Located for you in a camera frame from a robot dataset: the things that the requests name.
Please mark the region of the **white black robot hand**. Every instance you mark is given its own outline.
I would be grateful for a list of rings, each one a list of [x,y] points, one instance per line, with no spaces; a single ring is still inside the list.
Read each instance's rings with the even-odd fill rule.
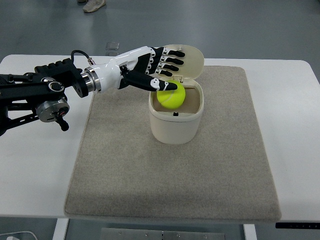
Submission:
[[[153,77],[171,77],[184,64],[185,53],[168,46],[143,46],[109,60],[106,64],[91,64],[82,73],[89,92],[105,92],[133,86],[149,92],[174,91],[178,87]]]

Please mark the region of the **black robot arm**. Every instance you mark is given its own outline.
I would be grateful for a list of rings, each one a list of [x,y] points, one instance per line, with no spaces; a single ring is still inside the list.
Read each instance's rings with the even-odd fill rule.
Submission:
[[[73,50],[69,58],[36,66],[34,72],[0,76],[0,133],[40,120],[56,122],[62,131],[69,129],[63,117],[70,106],[66,88],[73,87],[83,98],[96,89],[95,84],[74,65],[75,54],[82,54],[90,65],[92,58],[82,50]]]

